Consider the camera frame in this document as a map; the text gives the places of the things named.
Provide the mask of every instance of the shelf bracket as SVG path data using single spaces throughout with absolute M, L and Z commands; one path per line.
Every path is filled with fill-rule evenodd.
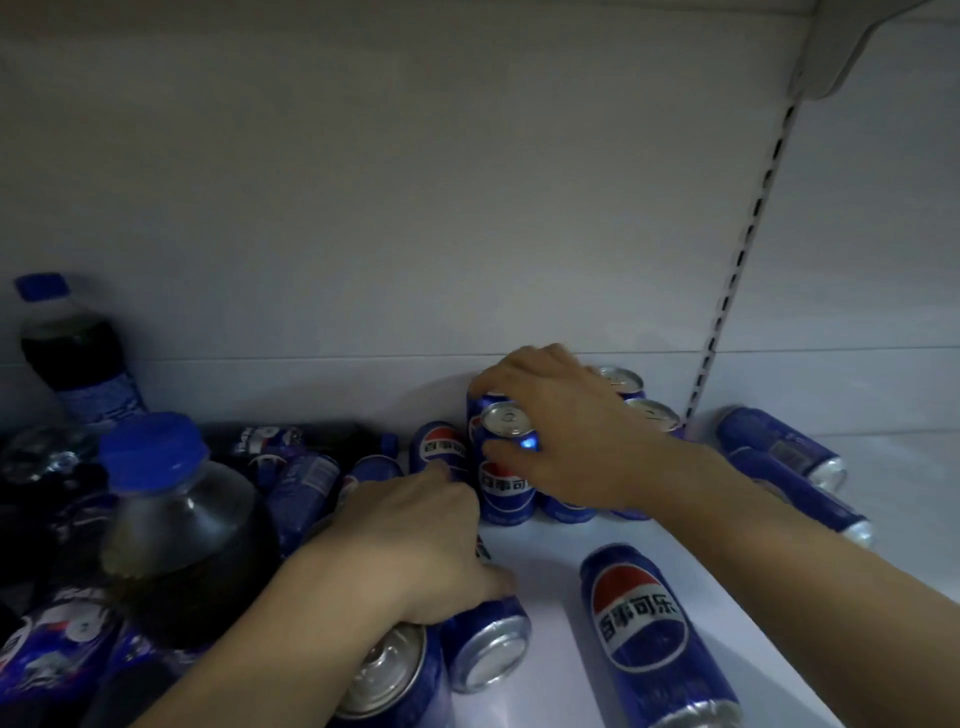
M 836 93 L 874 31 L 928 0 L 820 0 L 790 92 L 803 99 Z

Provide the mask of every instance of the hand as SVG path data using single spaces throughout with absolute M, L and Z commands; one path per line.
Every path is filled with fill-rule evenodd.
M 434 624 L 515 590 L 509 571 L 477 560 L 478 520 L 476 495 L 435 461 L 416 475 L 362 483 L 301 551 L 351 562 L 366 598 L 392 611 L 390 623 Z
M 642 508 L 644 491 L 662 486 L 699 449 L 660 432 L 560 344 L 517 349 L 477 376 L 469 391 L 503 392 L 540 436 L 539 452 L 493 440 L 484 454 L 569 503 Z

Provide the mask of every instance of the pepsi logo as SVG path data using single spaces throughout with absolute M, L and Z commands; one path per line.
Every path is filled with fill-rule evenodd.
M 420 459 L 431 460 L 441 455 L 467 457 L 467 445 L 461 434 L 453 427 L 434 427 L 420 442 Z
M 478 475 L 484 499 L 499 511 L 522 510 L 536 494 L 526 480 L 492 460 L 485 460 L 480 464 Z M 507 503 L 504 502 L 504 498 L 513 496 L 523 496 L 523 498 L 519 499 L 519 504 L 509 502 L 514 507 L 505 507 Z
M 600 643 L 620 669 L 648 672 L 686 649 L 690 629 L 684 613 L 649 571 L 627 563 L 606 567 L 593 582 L 590 601 Z

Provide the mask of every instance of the blue bottle cap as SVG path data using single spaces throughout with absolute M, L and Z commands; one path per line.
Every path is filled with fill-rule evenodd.
M 194 473 L 209 453 L 197 426 L 177 412 L 132 417 L 100 439 L 100 460 L 116 493 L 170 488 Z
M 16 292 L 27 303 L 61 299 L 70 295 L 70 286 L 59 273 L 31 273 L 13 280 Z

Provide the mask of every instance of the lying can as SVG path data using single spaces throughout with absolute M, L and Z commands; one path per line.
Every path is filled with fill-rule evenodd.
M 467 392 L 467 436 L 470 444 L 476 442 L 476 432 L 480 427 L 480 415 L 491 404 L 499 401 L 507 401 L 510 398 L 502 392 L 488 392 L 481 397 L 471 397 Z
M 727 459 L 741 473 L 805 516 L 864 548 L 874 544 L 874 525 L 837 496 L 797 475 L 767 452 L 753 448 L 734 450 Z
M 230 447 L 234 457 L 253 455 L 291 456 L 303 445 L 303 430 L 295 425 L 244 427 Z
M 738 728 L 739 701 L 652 561 L 627 544 L 593 551 L 581 596 L 631 728 Z
M 0 704 L 92 695 L 120 629 L 104 600 L 103 590 L 61 589 L 24 617 L 0 650 Z
M 646 394 L 643 392 L 643 378 L 636 372 L 620 367 L 597 367 L 597 372 L 624 400 L 646 399 Z
M 597 515 L 596 508 L 564 503 L 545 493 L 540 493 L 540 510 L 559 523 L 586 523 Z
M 451 702 L 437 628 L 401 623 L 364 658 L 327 725 L 452 728 Z
M 158 660 L 156 648 L 129 621 L 125 621 L 107 660 L 107 677 L 141 663 Z
M 480 416 L 476 432 L 480 518 L 496 525 L 520 525 L 537 510 L 537 491 L 523 478 L 484 456 L 483 445 L 489 440 L 512 440 L 522 448 L 537 449 L 537 433 L 526 413 L 510 400 L 488 406 Z
M 340 475 L 340 466 L 327 455 L 308 453 L 290 460 L 265 502 L 276 525 L 280 555 L 297 550 L 326 506 Z
M 740 448 L 767 452 L 830 493 L 847 479 L 847 466 L 836 452 L 761 409 L 734 407 L 717 423 L 716 436 L 724 452 Z
M 492 562 L 477 536 L 477 558 Z M 485 601 L 441 624 L 444 659 L 455 692 L 479 692 L 512 673 L 527 654 L 530 618 L 519 599 Z
M 467 441 L 450 423 L 440 420 L 427 423 L 410 442 L 410 473 L 420 473 L 431 460 L 443 460 L 454 480 L 469 482 Z
M 367 455 L 357 460 L 349 473 L 344 475 L 344 482 L 340 486 L 340 493 L 337 496 L 337 506 L 334 512 L 343 509 L 344 504 L 353 491 L 357 489 L 360 483 L 368 480 L 393 480 L 395 477 L 403 477 L 403 469 L 394 458 L 387 455 Z

